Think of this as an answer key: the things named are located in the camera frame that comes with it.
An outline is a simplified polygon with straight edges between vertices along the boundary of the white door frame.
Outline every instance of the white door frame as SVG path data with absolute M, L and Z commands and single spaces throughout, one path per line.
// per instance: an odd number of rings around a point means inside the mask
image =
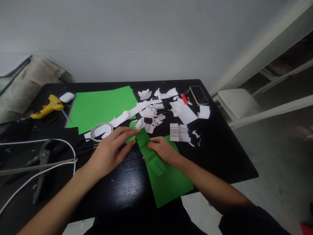
M 241 58 L 237 59 L 235 64 L 226 72 L 218 83 L 209 89 L 211 96 L 216 94 L 224 85 L 226 85 L 240 70 L 242 70 L 253 58 L 264 50 L 278 35 L 280 35 L 288 26 L 290 26 L 299 16 L 301 16 L 311 5 L 313 0 L 300 0 L 290 9 L 281 19 L 274 24 L 268 32 L 261 37 L 252 48 Z

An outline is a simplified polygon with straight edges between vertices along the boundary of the gray floor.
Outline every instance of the gray floor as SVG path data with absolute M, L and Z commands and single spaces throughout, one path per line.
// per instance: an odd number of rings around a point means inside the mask
M 313 68 L 289 78 L 255 99 L 269 109 L 313 94 Z M 264 119 L 234 131 L 259 173 L 257 179 L 233 186 L 267 210 L 291 234 L 302 234 L 299 223 L 313 222 L 313 142 L 291 135 L 295 126 L 313 125 L 313 106 Z M 208 234 L 221 234 L 221 215 L 200 194 L 182 197 L 192 221 Z M 83 234 L 93 219 L 69 224 L 63 234 Z

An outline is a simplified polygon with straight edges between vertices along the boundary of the table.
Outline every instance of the table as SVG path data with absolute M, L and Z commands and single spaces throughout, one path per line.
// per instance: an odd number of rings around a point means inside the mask
M 130 86 L 138 101 L 140 99 L 137 92 L 148 88 L 153 90 L 154 93 L 158 88 L 160 88 L 161 92 L 166 92 L 176 87 L 177 92 L 182 93 L 186 92 L 190 86 L 201 86 L 208 98 L 211 115 L 208 120 L 197 119 L 188 125 L 190 130 L 196 130 L 201 135 L 200 147 L 195 142 L 195 135 L 190 134 L 195 147 L 190 146 L 188 143 L 176 142 L 180 153 L 228 183 L 236 183 L 258 177 L 256 169 L 200 80 L 46 84 L 33 100 L 29 110 L 40 110 L 41 105 L 48 101 L 50 94 L 60 97 L 66 92 L 112 90 L 123 86 Z M 170 106 L 168 102 L 164 103 L 165 108 Z M 191 109 L 196 111 L 198 107 L 193 100 L 191 102 L 193 103 L 193 106 L 190 106 Z M 69 105 L 65 106 L 65 111 L 68 112 Z M 66 119 L 61 112 L 53 112 L 50 115 L 57 117 L 58 120 L 46 129 L 30 136 L 30 139 L 60 138 L 68 141 L 74 147 L 79 140 L 83 139 L 83 135 L 78 135 L 77 128 L 64 128 Z M 168 113 L 164 122 L 155 128 L 151 137 L 169 135 L 169 123 L 182 124 L 178 117 L 173 117 L 172 113 Z M 128 126 L 129 121 L 126 121 L 123 125 Z M 35 156 L 41 144 L 37 144 L 37 147 L 34 147 L 34 145 L 25 146 L 25 149 L 22 151 L 23 158 L 25 158 L 26 153 L 32 152 L 30 149 L 36 149 L 32 154 L 29 154 L 31 155 L 30 158 Z M 68 149 L 60 156 L 57 156 L 56 161 L 72 157 L 72 153 Z M 78 162 L 77 169 L 84 163 Z M 0 228 L 3 234 L 16 234 L 70 180 L 72 172 L 72 164 L 60 166 L 52 170 L 45 182 L 46 186 L 43 188 L 45 196 L 37 205 L 32 204 L 32 187 L 36 181 L 27 185 L 11 201 L 0 218 Z M 0 190 L 0 206 L 35 173 L 26 173 L 14 183 L 2 186 Z M 90 190 L 75 211 L 71 222 L 133 207 L 156 210 L 148 173 L 138 145 L 134 146 L 125 160 L 111 174 L 101 179 Z

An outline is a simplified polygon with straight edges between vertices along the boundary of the white wall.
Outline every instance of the white wall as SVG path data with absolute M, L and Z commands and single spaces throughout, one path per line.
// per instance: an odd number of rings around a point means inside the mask
M 239 87 L 312 30 L 313 6 L 306 10 L 261 53 L 240 70 L 221 90 Z
M 2 0 L 0 53 L 47 58 L 76 82 L 201 79 L 293 0 Z

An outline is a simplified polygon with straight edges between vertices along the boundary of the black sleeve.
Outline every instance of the black sleeve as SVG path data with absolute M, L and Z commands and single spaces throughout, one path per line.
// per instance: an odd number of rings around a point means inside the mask
M 221 218 L 218 227 L 223 235 L 289 234 L 268 212 L 257 206 L 231 210 Z

